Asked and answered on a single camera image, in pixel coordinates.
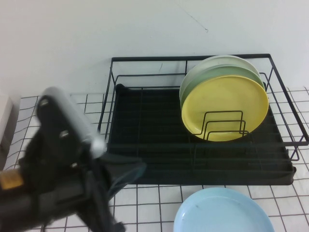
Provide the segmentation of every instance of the blue plate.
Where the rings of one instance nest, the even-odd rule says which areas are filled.
[[[180,206],[174,232],[274,232],[257,203],[228,188],[207,188]]]

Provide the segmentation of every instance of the black drip tray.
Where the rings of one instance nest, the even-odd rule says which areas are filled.
[[[253,146],[233,147],[239,142]],[[201,143],[215,147],[201,148]],[[147,163],[145,174],[136,184],[291,184],[296,168],[286,148],[254,147],[258,143],[282,143],[271,109],[249,135],[231,142],[209,142],[191,135],[184,127],[178,89],[116,86],[109,152],[141,157]]]

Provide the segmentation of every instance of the yellow label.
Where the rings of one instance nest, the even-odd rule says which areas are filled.
[[[0,185],[3,190],[16,188],[24,184],[18,169],[0,172]]]

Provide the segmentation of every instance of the black dish rack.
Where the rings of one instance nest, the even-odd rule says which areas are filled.
[[[296,168],[292,161],[299,160],[298,146],[309,144],[308,134],[271,55],[236,56],[268,62],[269,75],[265,72],[260,75],[274,102],[270,103],[263,123],[251,133],[245,130],[242,111],[235,109],[233,113],[239,113],[239,119],[233,122],[239,122],[239,130],[234,132],[243,137],[228,142],[208,141],[210,133],[216,131],[206,133],[205,123],[200,133],[205,140],[199,139],[187,131],[181,119],[181,80],[194,62],[211,56],[112,58],[98,130],[104,126],[108,152],[141,157],[147,163],[145,174],[136,184],[289,185],[293,182]],[[284,102],[277,99],[277,93],[284,95]],[[205,112],[204,120],[207,114],[219,113]],[[292,114],[296,120],[302,133],[299,141],[294,139],[285,114]],[[282,121],[282,125],[278,126],[277,121]]]

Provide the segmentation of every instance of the yellow plate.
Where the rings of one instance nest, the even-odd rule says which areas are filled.
[[[213,111],[242,111],[242,120],[246,123],[244,129],[242,122],[241,130],[251,132],[261,124],[267,114],[268,97],[257,82],[238,75],[220,76],[204,81],[190,92],[182,107],[185,127],[201,139],[205,130],[205,139],[209,136],[210,141],[237,139],[242,137],[239,121],[211,121],[240,120],[241,112],[209,113]],[[238,132],[220,132],[230,130]]]

